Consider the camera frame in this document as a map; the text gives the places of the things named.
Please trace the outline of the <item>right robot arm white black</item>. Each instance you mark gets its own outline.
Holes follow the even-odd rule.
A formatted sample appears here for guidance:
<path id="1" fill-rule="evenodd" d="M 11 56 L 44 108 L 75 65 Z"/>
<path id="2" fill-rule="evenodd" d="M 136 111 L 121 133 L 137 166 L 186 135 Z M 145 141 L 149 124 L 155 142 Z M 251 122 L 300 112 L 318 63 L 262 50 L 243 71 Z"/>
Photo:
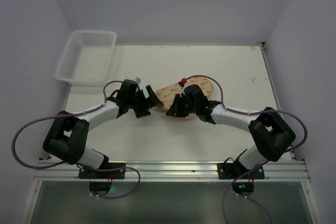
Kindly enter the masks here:
<path id="1" fill-rule="evenodd" d="M 265 161 L 278 161 L 296 139 L 294 131 L 273 108 L 266 107 L 256 114 L 225 108 L 221 102 L 209 100 L 195 84 L 175 95 L 166 112 L 167 116 L 175 118 L 185 118 L 190 114 L 206 123 L 227 125 L 251 134 L 254 145 L 225 168 L 235 177 Z"/>

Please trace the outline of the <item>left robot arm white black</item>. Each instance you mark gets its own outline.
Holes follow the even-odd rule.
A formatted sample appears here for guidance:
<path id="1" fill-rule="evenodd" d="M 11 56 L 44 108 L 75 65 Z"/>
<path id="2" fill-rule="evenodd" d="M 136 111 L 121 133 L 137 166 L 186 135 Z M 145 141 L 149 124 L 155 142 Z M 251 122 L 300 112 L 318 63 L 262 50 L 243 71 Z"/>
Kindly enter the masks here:
<path id="1" fill-rule="evenodd" d="M 110 96 L 103 88 L 104 101 L 97 107 L 78 113 L 59 112 L 43 142 L 43 150 L 70 165 L 86 166 L 93 170 L 105 169 L 108 157 L 86 147 L 88 133 L 101 124 L 123 116 L 129 110 L 141 118 L 150 115 L 153 107 L 164 105 L 150 85 L 146 86 L 146 97 L 137 82 L 125 79 L 119 83 L 119 89 Z"/>

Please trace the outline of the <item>floral mesh laundry bag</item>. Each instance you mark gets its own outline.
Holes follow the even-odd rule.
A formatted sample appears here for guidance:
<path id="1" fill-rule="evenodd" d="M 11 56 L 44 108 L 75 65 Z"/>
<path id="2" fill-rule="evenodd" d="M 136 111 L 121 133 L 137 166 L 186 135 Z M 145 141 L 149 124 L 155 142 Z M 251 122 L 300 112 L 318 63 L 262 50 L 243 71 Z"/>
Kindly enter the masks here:
<path id="1" fill-rule="evenodd" d="M 197 85 L 202 90 L 203 94 L 208 98 L 214 92 L 214 85 L 209 78 L 206 77 L 191 77 L 186 78 L 190 85 Z M 181 95 L 181 88 L 178 82 L 168 85 L 164 88 L 160 88 L 155 91 L 155 95 L 163 102 L 164 106 L 160 107 L 165 113 L 171 107 L 174 97 L 180 95 L 184 97 L 184 94 Z"/>

